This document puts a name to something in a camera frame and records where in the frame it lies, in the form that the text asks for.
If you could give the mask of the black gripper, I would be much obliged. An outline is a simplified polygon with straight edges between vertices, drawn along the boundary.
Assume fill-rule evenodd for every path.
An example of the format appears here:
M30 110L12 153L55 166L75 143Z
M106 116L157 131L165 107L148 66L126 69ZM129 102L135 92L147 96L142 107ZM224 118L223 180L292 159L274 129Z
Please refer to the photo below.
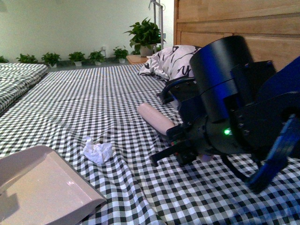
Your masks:
M225 153L218 151L208 136L208 117L200 96L195 97L160 97L162 104L175 102L178 107L182 123L174 125L169 119L155 113L158 122L150 120L150 125L158 131L171 147L150 156L154 166L158 161L172 154L180 165L186 165L196 160L197 156L202 161L209 161L213 155L224 157Z

